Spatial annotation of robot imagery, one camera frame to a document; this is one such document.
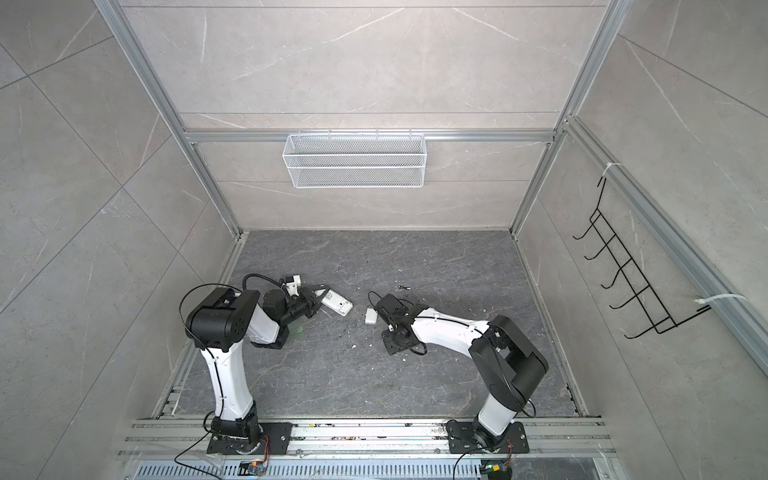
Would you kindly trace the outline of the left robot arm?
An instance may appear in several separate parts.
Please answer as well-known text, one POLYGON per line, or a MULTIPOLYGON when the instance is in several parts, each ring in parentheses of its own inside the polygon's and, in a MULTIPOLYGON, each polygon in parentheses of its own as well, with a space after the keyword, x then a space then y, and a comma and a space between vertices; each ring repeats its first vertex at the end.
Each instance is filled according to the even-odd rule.
POLYGON ((265 437, 257 407, 246 384, 243 346, 280 349, 289 325, 310 318, 330 293, 325 286, 302 286, 293 295, 209 283, 211 292, 182 318, 185 333, 201 351, 215 395, 211 432, 215 440, 234 441, 250 449, 265 437))

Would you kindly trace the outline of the white remote control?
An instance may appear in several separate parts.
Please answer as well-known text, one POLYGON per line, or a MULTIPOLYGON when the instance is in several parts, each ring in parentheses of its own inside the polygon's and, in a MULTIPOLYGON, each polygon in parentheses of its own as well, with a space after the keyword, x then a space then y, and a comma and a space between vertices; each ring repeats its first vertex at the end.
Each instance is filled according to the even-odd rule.
POLYGON ((353 309, 353 304, 332 289, 323 292, 321 303, 341 316, 347 316, 353 309))

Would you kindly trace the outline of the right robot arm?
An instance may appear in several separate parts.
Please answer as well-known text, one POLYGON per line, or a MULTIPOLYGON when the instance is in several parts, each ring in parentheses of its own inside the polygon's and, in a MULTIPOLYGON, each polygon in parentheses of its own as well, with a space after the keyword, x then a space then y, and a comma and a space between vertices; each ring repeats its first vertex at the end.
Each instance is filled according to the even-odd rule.
POLYGON ((473 361, 488 390, 473 420, 473 437, 485 448, 501 442, 549 370, 544 355, 506 316, 469 320, 392 294, 378 296, 371 310, 386 324, 382 340, 389 354, 424 356, 438 346, 473 361))

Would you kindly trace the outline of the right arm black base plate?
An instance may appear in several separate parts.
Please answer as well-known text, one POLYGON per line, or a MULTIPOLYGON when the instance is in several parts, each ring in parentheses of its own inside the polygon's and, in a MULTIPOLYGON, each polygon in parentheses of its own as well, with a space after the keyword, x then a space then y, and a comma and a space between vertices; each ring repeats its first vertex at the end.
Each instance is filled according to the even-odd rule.
POLYGON ((527 454, 530 446, 524 426, 519 422, 509 424, 505 431, 494 436, 478 422, 455 419, 445 424, 449 450, 453 454, 499 453, 527 454))

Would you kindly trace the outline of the white battery cover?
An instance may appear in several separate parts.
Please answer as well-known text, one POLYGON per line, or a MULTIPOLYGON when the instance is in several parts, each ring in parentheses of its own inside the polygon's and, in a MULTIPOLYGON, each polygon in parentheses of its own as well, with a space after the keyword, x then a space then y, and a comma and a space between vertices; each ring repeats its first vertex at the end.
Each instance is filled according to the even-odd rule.
POLYGON ((366 325, 375 325, 377 323, 377 320, 378 320, 377 312, 373 308, 368 307, 365 312, 364 323, 366 325))

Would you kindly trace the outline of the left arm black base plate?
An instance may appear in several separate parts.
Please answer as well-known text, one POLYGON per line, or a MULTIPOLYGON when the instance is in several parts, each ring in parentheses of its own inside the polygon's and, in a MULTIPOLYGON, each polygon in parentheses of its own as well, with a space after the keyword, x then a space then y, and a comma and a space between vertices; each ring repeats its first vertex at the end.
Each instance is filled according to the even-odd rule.
POLYGON ((207 454, 221 455, 284 455, 287 453, 293 424, 267 422, 216 422, 211 427, 212 438, 207 454))

